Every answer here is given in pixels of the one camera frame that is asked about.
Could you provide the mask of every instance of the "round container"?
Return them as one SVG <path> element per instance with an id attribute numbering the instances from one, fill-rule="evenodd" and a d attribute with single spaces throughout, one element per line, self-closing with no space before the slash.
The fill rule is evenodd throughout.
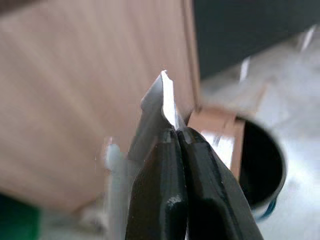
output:
<path id="1" fill-rule="evenodd" d="M 272 212 L 286 179 L 286 163 L 273 137 L 250 120 L 245 120 L 240 186 L 252 210 Z"/>

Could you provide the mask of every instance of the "green object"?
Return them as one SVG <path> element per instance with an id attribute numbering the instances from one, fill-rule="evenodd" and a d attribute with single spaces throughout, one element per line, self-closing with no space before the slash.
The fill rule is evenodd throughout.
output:
<path id="1" fill-rule="evenodd" d="M 37 240 L 40 211 L 0 195 L 0 239 Z"/>

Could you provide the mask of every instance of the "floor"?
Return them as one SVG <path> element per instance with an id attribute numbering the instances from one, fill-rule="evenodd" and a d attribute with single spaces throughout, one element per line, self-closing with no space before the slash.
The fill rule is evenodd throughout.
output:
<path id="1" fill-rule="evenodd" d="M 202 83 L 203 100 L 255 119 L 278 140 L 287 179 L 273 214 L 258 224 L 265 240 L 320 239 L 320 34 L 303 53 L 294 40 L 251 58 L 248 78 L 234 69 Z M 41 240 L 103 240 L 74 220 L 45 212 Z"/>

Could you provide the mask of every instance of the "wooden board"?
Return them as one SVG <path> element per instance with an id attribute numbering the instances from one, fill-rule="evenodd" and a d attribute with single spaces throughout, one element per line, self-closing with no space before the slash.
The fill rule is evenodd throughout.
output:
<path id="1" fill-rule="evenodd" d="M 182 1 L 37 1 L 0 18 L 0 189 L 67 212 L 94 199 L 99 147 L 128 150 L 161 70 L 193 109 L 186 35 Z"/>

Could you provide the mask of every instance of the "cardboard box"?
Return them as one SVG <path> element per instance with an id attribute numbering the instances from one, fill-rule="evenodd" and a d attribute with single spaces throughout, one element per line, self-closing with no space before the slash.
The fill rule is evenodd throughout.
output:
<path id="1" fill-rule="evenodd" d="M 204 136 L 239 180 L 245 123 L 236 119 L 236 113 L 220 107 L 204 108 L 191 114 L 188 127 Z"/>

